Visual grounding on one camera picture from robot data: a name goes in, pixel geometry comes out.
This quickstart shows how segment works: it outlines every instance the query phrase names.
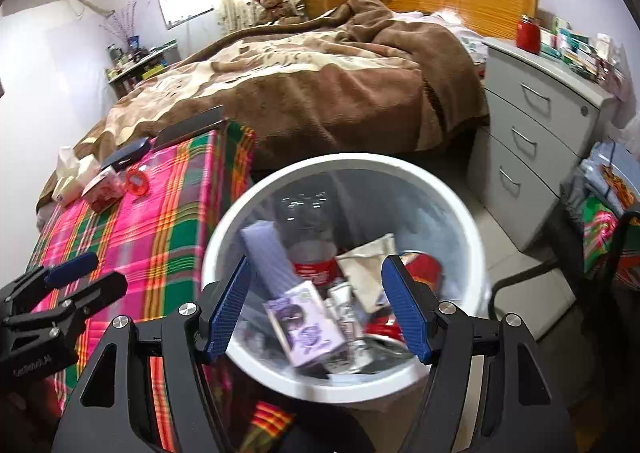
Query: nightstand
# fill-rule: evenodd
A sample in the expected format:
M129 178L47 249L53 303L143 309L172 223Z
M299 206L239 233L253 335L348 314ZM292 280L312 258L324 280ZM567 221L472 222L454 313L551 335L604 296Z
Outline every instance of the nightstand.
M617 100L512 41L484 43L490 125L476 133L467 182L522 251L558 200L560 183L602 137Z

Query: drawer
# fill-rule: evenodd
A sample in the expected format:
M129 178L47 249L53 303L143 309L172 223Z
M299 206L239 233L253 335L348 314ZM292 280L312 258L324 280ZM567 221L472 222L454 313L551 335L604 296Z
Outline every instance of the drawer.
M501 97L487 91L491 135L509 148L557 196L578 160L554 134Z
M476 133L467 182L520 251L556 203L551 189L484 129Z
M489 49L484 87L532 116L582 154L598 109L564 84L516 58Z

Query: plastic bottle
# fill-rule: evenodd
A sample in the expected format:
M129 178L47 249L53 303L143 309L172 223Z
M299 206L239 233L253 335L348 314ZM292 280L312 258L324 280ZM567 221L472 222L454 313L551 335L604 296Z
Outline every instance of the plastic bottle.
M331 202L326 194L283 198L280 235L296 274L310 279L325 297L338 271Z

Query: brown blanket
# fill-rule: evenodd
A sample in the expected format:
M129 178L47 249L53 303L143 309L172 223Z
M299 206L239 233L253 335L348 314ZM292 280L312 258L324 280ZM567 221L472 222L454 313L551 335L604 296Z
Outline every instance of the brown blanket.
M329 18L235 32L123 97L76 155L102 160L219 104L254 128L258 169L332 152L435 147L486 115L481 83L444 27L391 17L380 0L349 0Z

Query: plaid tablecloth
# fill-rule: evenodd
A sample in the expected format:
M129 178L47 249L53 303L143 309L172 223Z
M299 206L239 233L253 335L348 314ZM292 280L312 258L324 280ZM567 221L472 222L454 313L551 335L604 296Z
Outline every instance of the plaid tablecloth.
M61 407L116 315L146 321L196 297L210 234L247 188L253 148L253 131L229 122L221 131L147 154L137 164L145 166L149 179L149 192L142 197L127 194L101 214L81 199L56 207L28 269L53 266L87 251L97 253L100 265L91 276L53 291L36 310L55 307L59 297L111 271L123 273L128 282L124 298L87 321L76 344L77 364L56 374ZM172 450L161 358L152 358L151 371L162 445Z

